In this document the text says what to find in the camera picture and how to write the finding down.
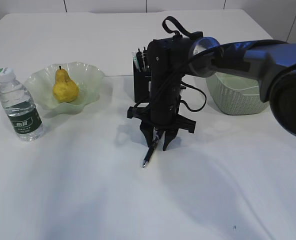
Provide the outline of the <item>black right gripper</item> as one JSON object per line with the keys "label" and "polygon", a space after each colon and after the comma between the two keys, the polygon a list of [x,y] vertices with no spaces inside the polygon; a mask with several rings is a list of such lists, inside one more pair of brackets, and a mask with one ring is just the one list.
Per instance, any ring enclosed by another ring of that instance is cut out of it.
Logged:
{"label": "black right gripper", "polygon": [[127,110],[126,117],[128,119],[137,118],[142,121],[139,129],[143,133],[148,147],[153,143],[154,128],[164,130],[163,151],[166,151],[171,141],[176,138],[179,129],[187,130],[189,133],[193,134],[196,127],[196,121],[186,118],[178,113],[176,113],[167,123],[155,123],[150,117],[150,111],[143,111],[143,107],[130,106]]}

